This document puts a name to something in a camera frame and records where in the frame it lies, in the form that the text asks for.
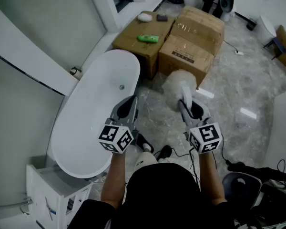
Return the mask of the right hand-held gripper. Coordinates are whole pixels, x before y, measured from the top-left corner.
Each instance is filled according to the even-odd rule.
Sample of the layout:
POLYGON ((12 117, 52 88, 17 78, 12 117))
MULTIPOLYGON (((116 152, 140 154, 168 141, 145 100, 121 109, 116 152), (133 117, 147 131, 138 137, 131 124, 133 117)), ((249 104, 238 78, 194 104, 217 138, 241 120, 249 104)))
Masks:
POLYGON ((222 133, 206 105, 194 98, 190 108, 187 108, 183 100, 178 101, 178 107, 186 125, 187 140, 197 153, 204 154, 218 149, 223 142, 222 133))

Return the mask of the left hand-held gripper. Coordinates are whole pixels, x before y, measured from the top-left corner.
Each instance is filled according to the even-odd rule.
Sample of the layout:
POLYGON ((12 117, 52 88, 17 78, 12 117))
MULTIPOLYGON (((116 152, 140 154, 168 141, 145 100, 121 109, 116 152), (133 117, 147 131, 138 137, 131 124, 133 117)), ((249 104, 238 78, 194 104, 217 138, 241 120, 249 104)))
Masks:
POLYGON ((137 107, 138 97, 132 95, 121 100, 112 109, 98 137, 100 145, 105 150, 122 154, 134 140, 137 107))

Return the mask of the white fluffy duster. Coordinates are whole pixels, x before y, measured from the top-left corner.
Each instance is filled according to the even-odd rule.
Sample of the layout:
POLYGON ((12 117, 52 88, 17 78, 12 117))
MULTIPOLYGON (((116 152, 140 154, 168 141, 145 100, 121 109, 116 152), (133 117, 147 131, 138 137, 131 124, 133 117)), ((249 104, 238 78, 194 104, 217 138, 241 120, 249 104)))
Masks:
POLYGON ((178 101, 182 100, 187 109, 192 107, 192 94, 196 91, 196 77, 185 70, 173 71, 162 85, 167 106, 173 111, 179 111, 178 101))

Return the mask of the white bathtub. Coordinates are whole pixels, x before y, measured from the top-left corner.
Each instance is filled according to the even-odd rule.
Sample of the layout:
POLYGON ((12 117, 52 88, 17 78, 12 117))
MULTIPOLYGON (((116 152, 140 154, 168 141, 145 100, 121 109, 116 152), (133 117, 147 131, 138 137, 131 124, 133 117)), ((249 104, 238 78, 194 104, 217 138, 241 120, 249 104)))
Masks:
POLYGON ((54 159, 68 175, 90 178, 109 166, 112 153, 98 138, 114 106, 134 94, 139 74, 137 57, 125 50, 103 53, 86 70, 51 134, 54 159))

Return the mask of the person's right forearm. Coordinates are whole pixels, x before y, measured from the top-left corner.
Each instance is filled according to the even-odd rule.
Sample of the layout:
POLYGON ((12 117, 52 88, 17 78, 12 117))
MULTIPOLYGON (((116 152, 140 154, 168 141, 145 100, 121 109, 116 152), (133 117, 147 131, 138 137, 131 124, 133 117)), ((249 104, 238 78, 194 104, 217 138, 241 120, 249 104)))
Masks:
POLYGON ((199 167, 202 192, 208 196, 215 206, 226 202, 224 187, 211 152, 199 155, 199 167))

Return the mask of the person's left forearm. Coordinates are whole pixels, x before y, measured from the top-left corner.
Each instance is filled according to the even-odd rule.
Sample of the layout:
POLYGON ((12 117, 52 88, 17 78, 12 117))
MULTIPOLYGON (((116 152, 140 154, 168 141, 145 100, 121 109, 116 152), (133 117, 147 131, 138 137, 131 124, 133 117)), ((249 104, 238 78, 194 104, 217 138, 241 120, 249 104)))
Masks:
POLYGON ((101 192, 101 201, 115 209, 121 206, 125 194, 125 153, 112 155, 109 172, 101 192))

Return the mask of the person's left black shoe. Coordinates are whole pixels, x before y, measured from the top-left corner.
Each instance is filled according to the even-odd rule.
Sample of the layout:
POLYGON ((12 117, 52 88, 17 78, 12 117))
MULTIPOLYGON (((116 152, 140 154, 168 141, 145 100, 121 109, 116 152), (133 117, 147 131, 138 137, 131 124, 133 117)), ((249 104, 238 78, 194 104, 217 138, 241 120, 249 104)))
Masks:
POLYGON ((143 143, 147 143, 151 147, 151 153, 154 152, 153 146, 144 138, 142 134, 138 134, 135 145, 143 150, 143 143))

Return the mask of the person's black shoe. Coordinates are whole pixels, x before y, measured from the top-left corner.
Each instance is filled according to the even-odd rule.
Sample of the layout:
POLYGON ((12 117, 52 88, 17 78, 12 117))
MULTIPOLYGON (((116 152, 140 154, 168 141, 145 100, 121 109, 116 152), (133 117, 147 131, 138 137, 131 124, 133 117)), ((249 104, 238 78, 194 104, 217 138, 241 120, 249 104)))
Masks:
POLYGON ((172 154, 172 148, 169 145, 165 145, 161 151, 159 156, 157 157, 157 161, 160 161, 162 159, 169 158, 172 154))
POLYGON ((151 147, 151 153, 154 152, 153 146, 144 138, 142 134, 138 134, 135 145, 143 150, 143 143, 147 143, 151 147))

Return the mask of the person's right black shoe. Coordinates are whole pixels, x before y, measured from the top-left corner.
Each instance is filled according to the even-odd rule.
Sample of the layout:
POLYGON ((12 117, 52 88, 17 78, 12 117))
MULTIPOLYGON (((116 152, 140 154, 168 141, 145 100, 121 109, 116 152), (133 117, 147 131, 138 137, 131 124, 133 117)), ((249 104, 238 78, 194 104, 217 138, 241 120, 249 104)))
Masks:
POLYGON ((162 159, 169 158, 172 154, 172 148, 169 145, 165 145, 161 151, 159 156, 157 157, 157 161, 160 161, 162 159))

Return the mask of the person's beige shorts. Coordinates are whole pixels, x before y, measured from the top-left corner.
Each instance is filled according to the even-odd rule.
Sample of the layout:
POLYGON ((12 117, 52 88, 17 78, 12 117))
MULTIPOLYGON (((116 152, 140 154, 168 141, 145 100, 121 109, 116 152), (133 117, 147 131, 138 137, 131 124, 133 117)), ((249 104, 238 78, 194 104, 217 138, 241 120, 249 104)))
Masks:
POLYGON ((160 158, 159 161, 155 158, 155 156, 150 153, 150 152, 142 152, 136 161, 134 171, 137 171, 138 169, 149 166, 149 165, 154 165, 154 164, 161 164, 161 163, 173 163, 173 164, 178 164, 176 159, 174 158, 160 158))

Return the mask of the cardboard box with dark label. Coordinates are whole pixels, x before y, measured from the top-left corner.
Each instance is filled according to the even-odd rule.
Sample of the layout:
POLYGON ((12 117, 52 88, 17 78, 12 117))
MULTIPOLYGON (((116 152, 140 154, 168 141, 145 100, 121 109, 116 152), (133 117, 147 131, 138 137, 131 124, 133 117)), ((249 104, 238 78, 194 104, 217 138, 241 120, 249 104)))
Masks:
POLYGON ((169 75, 182 69, 196 77, 199 86, 207 75, 214 56, 197 45, 173 35, 169 35, 158 54, 159 72, 169 75))

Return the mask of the large flat cardboard box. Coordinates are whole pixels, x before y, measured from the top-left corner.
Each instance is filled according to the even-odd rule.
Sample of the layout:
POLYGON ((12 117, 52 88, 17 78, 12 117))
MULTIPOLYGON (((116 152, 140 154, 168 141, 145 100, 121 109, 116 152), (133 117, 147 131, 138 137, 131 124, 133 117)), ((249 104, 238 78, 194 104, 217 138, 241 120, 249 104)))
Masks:
POLYGON ((167 21, 158 21, 157 13, 151 11, 142 13, 150 15, 152 20, 142 22, 137 17, 134 18, 115 38, 112 47, 133 53, 139 60, 141 74, 151 80, 158 71, 158 53, 171 31, 175 18, 169 16, 167 21), (138 36, 143 35, 158 36, 159 41, 142 42, 138 36))

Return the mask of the brown and white roll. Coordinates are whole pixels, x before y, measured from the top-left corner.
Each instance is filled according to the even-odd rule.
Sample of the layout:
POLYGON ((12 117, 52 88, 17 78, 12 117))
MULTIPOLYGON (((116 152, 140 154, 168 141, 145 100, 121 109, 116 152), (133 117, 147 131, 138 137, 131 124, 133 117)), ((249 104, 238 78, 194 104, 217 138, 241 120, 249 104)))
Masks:
POLYGON ((82 70, 78 69, 77 67, 72 67, 70 69, 70 74, 78 81, 82 78, 82 70))

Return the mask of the green plastic bottle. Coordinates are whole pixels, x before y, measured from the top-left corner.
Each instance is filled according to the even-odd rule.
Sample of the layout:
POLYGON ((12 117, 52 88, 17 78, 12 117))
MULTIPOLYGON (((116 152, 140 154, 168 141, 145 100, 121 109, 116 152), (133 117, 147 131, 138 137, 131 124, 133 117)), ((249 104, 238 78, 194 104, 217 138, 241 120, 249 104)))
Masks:
POLYGON ((138 35, 137 39, 141 42, 158 43, 159 36, 145 34, 145 35, 138 35))

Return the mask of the person's black shirt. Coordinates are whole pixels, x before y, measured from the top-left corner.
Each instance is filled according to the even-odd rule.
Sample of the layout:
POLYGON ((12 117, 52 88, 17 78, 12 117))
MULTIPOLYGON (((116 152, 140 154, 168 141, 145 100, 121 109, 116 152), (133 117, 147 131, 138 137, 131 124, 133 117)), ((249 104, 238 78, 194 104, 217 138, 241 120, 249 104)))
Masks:
POLYGON ((68 229, 237 229, 253 226, 247 211, 228 202, 213 205, 180 165, 142 167, 131 176, 125 202, 86 200, 68 229))

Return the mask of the taped wrinkled cardboard box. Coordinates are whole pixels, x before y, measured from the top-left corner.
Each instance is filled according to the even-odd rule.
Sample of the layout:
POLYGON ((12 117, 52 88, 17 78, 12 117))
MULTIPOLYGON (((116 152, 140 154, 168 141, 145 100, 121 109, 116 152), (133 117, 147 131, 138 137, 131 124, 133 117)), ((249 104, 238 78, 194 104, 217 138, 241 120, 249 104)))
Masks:
POLYGON ((216 56, 224 40, 225 23, 202 10, 185 6, 173 24, 171 34, 216 56))

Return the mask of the white counter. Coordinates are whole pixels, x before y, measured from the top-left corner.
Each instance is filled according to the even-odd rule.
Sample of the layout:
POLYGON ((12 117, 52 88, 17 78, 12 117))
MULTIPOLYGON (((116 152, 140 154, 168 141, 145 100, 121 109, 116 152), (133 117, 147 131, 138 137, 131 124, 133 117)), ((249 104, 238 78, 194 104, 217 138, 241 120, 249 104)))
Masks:
POLYGON ((286 92, 274 100, 271 135, 264 166, 286 172, 286 92))

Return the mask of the small black bin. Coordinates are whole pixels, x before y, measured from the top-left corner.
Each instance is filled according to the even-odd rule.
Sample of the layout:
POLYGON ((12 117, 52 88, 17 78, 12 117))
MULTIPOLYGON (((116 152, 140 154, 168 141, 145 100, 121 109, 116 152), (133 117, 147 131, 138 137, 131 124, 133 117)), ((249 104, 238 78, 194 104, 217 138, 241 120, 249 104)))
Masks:
POLYGON ((257 25, 257 22, 254 19, 250 18, 247 21, 246 27, 248 30, 253 31, 256 25, 257 25))

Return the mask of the white cabinet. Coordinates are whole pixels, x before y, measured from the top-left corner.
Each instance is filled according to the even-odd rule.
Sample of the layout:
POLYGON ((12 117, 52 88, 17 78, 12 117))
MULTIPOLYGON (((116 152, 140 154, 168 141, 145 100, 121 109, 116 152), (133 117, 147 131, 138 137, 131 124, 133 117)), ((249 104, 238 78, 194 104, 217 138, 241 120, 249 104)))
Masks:
POLYGON ((91 188, 91 181, 72 177, 59 167, 26 166, 29 215, 41 229, 67 229, 91 188))

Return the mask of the gray and black bag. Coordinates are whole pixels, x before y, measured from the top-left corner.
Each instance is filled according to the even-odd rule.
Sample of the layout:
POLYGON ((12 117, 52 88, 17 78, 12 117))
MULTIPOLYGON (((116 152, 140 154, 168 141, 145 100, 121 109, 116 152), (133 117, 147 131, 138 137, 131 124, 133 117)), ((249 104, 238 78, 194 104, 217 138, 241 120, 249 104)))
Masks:
POLYGON ((262 229, 286 229, 286 182, 263 183, 251 210, 262 229))

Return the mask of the gray oval fixture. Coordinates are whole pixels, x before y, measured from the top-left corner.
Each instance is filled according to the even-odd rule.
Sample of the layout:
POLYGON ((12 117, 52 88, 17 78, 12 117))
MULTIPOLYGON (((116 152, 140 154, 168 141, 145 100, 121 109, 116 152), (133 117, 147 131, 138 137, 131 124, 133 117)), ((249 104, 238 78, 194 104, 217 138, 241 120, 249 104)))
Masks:
POLYGON ((234 0, 219 0, 220 8, 223 11, 221 20, 228 22, 231 16, 231 12, 234 7, 234 0))

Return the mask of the chrome rail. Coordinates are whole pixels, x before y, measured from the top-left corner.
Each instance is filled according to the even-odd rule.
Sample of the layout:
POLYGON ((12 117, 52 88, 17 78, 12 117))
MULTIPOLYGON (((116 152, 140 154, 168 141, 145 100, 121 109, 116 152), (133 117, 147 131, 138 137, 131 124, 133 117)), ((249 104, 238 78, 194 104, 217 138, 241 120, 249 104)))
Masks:
POLYGON ((22 202, 0 205, 0 218, 12 217, 19 214, 29 215, 29 205, 33 204, 31 197, 26 197, 22 202))

